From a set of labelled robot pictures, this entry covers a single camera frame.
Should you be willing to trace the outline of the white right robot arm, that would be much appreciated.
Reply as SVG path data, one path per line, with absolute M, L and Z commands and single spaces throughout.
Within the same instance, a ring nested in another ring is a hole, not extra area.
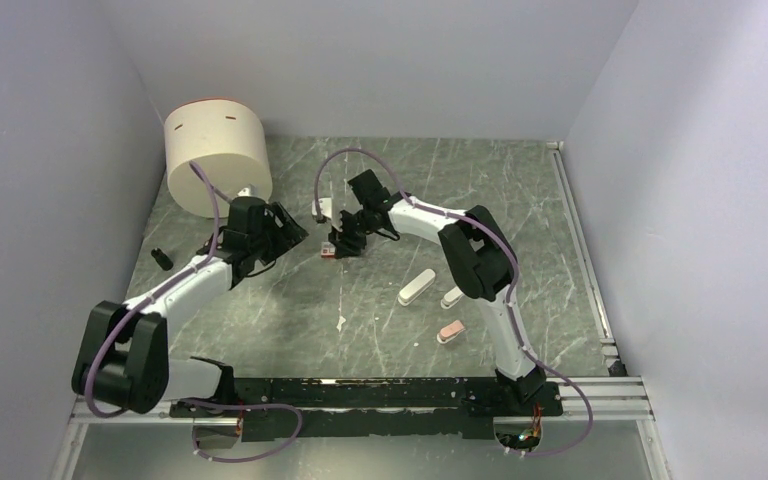
M 519 307 L 516 255 L 492 214 L 478 205 L 446 209 L 403 191 L 392 194 L 367 170 L 349 181 L 361 209 L 333 212 L 331 201 L 314 189 L 312 215 L 329 223 L 336 256 L 359 256 L 366 237 L 381 230 L 399 239 L 412 235 L 438 245 L 456 287 L 477 302 L 495 352 L 499 398 L 510 413 L 522 414 L 538 399 L 546 383 L 545 369 L 532 354 Z

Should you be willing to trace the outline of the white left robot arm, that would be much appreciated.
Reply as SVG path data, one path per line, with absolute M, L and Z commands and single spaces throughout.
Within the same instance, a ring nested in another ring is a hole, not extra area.
M 173 337 L 205 305 L 256 275 L 308 233 L 278 202 L 238 197 L 226 224 L 174 276 L 123 303 L 102 301 L 89 313 L 71 378 L 74 393 L 104 417 L 101 403 L 145 414 L 164 401 L 190 399 L 221 416 L 239 404 L 231 366 L 190 357 L 173 360 Z

